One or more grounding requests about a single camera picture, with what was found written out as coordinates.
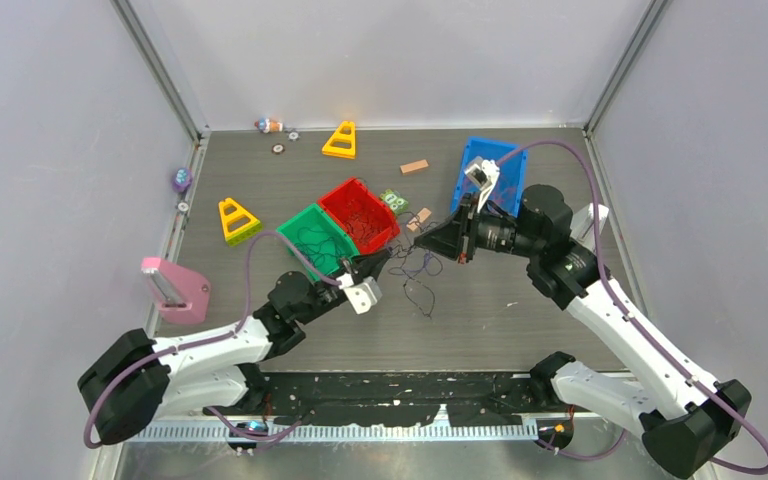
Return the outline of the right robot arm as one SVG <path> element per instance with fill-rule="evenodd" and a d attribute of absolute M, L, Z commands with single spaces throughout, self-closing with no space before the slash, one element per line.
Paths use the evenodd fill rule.
<path fill-rule="evenodd" d="M 639 438 L 671 475 L 687 479 L 739 433 L 730 415 L 752 401 L 737 379 L 721 382 L 678 350 L 632 304 L 614 279 L 603 282 L 592 244 L 572 235 L 574 215 L 563 194 L 548 185 L 527 187 L 517 217 L 476 194 L 462 197 L 442 224 L 415 244 L 467 263 L 478 249 L 525 257 L 532 285 L 594 332 L 634 374 L 635 381 L 599 374 L 556 352 L 530 371 L 531 397 L 544 410 L 563 403 L 583 407 Z"/>

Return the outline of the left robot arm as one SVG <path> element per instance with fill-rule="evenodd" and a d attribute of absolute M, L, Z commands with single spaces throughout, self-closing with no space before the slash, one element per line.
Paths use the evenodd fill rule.
<path fill-rule="evenodd" d="M 242 322 L 175 337 L 151 338 L 142 328 L 123 333 L 77 381 L 89 413 L 86 446 L 115 445 L 154 420 L 204 407 L 258 412 L 267 398 L 259 363 L 288 353 L 305 339 L 302 325 L 343 304 L 356 314 L 370 311 L 390 258 L 382 249 L 342 259 L 317 281 L 288 271 Z"/>

